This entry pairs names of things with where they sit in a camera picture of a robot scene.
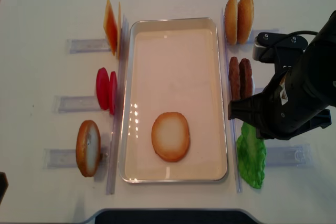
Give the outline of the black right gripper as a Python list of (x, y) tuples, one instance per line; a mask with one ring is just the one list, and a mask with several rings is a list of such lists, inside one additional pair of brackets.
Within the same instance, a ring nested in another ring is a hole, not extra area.
[(298, 62), (256, 94), (230, 101), (228, 119), (259, 126), (263, 138), (289, 140), (331, 125), (332, 44), (312, 43)]

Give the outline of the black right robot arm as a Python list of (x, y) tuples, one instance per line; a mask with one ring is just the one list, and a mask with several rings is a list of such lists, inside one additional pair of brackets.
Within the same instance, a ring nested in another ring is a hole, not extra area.
[(308, 31), (289, 34), (259, 33), (253, 57), (275, 66), (261, 93), (243, 94), (228, 105), (229, 119), (254, 126), (257, 137), (289, 140), (331, 124), (335, 106), (335, 15), (331, 15), (313, 40)]

